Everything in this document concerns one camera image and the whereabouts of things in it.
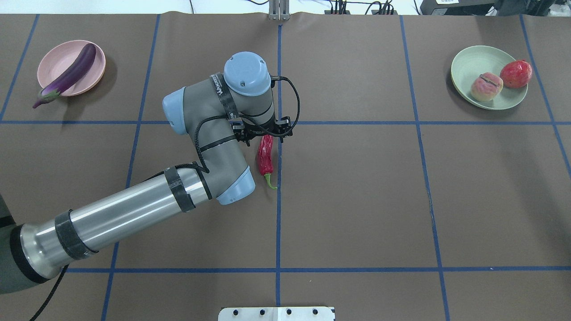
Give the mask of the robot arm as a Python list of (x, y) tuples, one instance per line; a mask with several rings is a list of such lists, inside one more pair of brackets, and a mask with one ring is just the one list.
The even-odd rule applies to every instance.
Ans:
[(205, 201), (228, 205), (250, 195), (255, 182), (238, 143), (281, 132), (273, 109), (273, 81), (261, 56), (239, 52), (226, 61), (222, 73), (164, 97), (168, 122), (177, 134), (191, 137), (198, 162), (167, 167), (43, 224), (16, 224), (1, 201), (1, 293), (45, 283), (65, 265)]

